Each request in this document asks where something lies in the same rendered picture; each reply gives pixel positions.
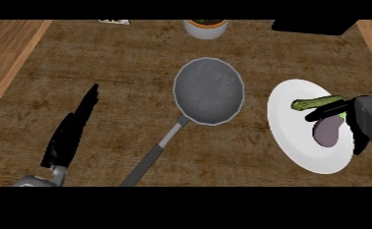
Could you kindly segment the white plant pot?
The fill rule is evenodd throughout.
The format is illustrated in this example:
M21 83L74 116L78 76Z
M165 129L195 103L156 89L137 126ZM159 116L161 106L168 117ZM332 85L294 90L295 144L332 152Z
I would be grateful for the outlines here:
M229 21L221 20L214 25L201 25L192 20L183 21L183 26L187 33L198 39L215 39L218 38L227 30Z

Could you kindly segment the grey frying pan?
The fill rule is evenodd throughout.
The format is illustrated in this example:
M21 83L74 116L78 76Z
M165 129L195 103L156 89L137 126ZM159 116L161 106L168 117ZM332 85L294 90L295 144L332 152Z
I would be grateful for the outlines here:
M173 97L182 115L125 178L122 187L137 184L167 143L189 121L215 127L227 123L239 113L244 104L244 82L233 66L218 58L202 57L192 60L176 75Z

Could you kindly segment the white plate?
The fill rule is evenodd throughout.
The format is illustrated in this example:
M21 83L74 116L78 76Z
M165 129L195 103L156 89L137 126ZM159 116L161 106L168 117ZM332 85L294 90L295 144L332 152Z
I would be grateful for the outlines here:
M317 84L294 79L273 88L267 100L267 122L275 141L292 161L319 174L332 174L347 166L353 156L353 134L347 124L341 123L335 145L320 146L313 138L314 123L306 121L311 110L297 111L291 104L297 99L328 95Z

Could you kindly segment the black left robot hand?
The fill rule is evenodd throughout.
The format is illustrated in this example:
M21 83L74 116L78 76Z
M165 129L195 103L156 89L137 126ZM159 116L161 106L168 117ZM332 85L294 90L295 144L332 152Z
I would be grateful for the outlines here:
M99 101L99 85L94 84L89 89L78 107L62 119L58 128L50 137L46 147L46 154L41 161L41 167L66 167L74 158L83 135L84 126L90 118L94 105Z

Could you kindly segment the purple eggplant with green stem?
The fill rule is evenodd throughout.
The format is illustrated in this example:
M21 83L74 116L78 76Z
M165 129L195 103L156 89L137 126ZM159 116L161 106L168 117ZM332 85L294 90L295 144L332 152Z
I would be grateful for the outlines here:
M306 115L306 121L314 123L313 139L322 147L334 147L347 112L347 100L339 95L297 99L291 108L297 111L313 110Z

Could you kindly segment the black appliance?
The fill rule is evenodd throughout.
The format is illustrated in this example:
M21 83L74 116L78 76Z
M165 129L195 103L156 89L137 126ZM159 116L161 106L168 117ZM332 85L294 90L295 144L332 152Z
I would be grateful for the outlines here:
M342 35L356 20L273 20L272 29L276 31Z

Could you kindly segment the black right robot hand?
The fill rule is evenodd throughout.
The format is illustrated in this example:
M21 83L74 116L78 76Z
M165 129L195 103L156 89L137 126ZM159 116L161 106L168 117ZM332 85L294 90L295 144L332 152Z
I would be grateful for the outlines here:
M372 141L372 96L360 95L354 98L320 106L307 116L308 122L319 121L339 113L345 113L345 124L353 134L353 154L359 155Z

